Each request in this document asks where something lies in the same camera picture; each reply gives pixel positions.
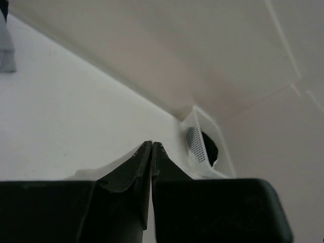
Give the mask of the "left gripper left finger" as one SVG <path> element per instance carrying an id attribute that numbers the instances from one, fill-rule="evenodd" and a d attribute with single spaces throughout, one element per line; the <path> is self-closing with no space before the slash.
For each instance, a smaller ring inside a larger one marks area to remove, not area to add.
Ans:
<path id="1" fill-rule="evenodd" d="M 152 142 L 98 169 L 79 170 L 95 182 L 81 242 L 142 242 L 147 229 Z"/>

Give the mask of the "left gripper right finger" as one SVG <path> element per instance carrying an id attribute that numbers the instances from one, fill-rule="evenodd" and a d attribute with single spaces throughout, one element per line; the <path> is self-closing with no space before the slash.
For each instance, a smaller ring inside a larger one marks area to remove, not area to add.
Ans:
<path id="1" fill-rule="evenodd" d="M 292 242 L 274 188 L 265 180 L 194 180 L 152 148 L 152 202 L 157 242 Z"/>

